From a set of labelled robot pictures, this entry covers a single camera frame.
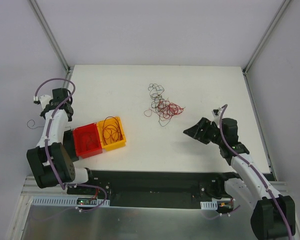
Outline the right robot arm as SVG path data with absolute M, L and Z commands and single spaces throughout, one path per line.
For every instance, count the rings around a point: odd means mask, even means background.
M 235 119 L 224 118 L 217 124 L 203 117 L 183 133 L 203 144 L 218 145 L 220 155 L 238 177 L 217 182 L 215 192 L 223 198 L 230 195 L 250 213 L 250 225 L 257 239 L 293 238 L 296 233 L 295 202 L 273 187 L 256 167 L 246 146 L 239 142 Z

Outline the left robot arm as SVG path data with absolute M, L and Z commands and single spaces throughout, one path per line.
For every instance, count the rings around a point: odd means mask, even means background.
M 91 171 L 74 166 L 74 137 L 71 130 L 65 130 L 74 114 L 71 92 L 55 88 L 51 96 L 35 96 L 34 102 L 41 105 L 40 116 L 45 123 L 39 142 L 27 151 L 26 158 L 38 187 L 78 184 L 84 194 L 92 194 L 96 183 L 91 179 Z

